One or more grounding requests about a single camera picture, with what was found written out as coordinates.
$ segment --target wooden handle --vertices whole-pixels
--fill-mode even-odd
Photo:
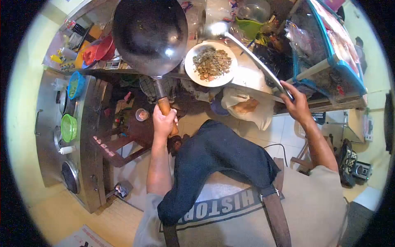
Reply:
[[[171,108],[170,108],[169,99],[167,97],[160,98],[158,100],[158,106],[164,116],[169,115]],[[175,124],[175,122],[173,122],[173,129],[171,130],[171,133],[169,136],[173,136],[173,135],[177,135],[177,134],[178,134],[178,128],[177,128],[177,125]]]

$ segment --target plate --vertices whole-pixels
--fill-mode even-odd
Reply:
[[[229,67],[229,73],[225,73],[221,76],[218,76],[216,79],[212,81],[201,80],[199,73],[197,71],[195,72],[196,66],[194,65],[193,62],[193,57],[201,53],[204,49],[208,47],[214,47],[216,50],[224,50],[228,54],[228,57],[230,57],[230,59],[232,60],[232,64]],[[184,66],[188,76],[191,78],[191,80],[193,80],[197,84],[205,87],[219,87],[230,82],[235,76],[235,72],[237,70],[237,59],[235,54],[232,52],[232,50],[226,45],[217,42],[203,42],[198,45],[195,45],[186,54]]]

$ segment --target red bowl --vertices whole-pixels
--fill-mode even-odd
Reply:
[[[90,65],[95,60],[99,45],[92,45],[83,51],[82,59],[87,65]]]
[[[115,45],[113,42],[113,36],[108,35],[99,44],[98,50],[96,51],[96,60],[109,60],[114,56]]]

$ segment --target stove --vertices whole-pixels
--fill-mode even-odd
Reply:
[[[35,129],[41,175],[46,187],[63,183],[81,205],[93,213],[107,202],[105,195],[113,190],[111,182],[105,181],[110,177],[109,167],[103,165],[102,155],[89,142],[91,136],[112,127],[113,116],[104,114],[109,107],[112,86],[93,76],[85,76],[85,90],[73,107],[77,136],[66,143],[60,133],[63,114],[59,111],[59,93],[50,86],[54,78],[69,79],[45,71],[41,80]],[[73,145],[76,150],[72,153],[61,155],[58,152],[62,147]]]

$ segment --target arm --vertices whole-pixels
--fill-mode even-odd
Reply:
[[[284,81],[281,81],[281,85],[288,89],[295,98],[294,102],[291,102],[285,94],[281,94],[280,96],[291,117],[298,121],[306,132],[308,148],[310,150],[311,161],[313,162],[314,167],[322,165],[332,171],[339,172],[336,158],[311,116],[306,95]]]
[[[163,116],[159,106],[156,105],[154,114],[154,142],[151,150],[151,160],[147,175],[147,193],[154,193],[165,196],[171,190],[171,174],[169,158],[167,152],[167,136],[173,128],[173,121],[176,120],[175,109],[171,109],[169,115]]]

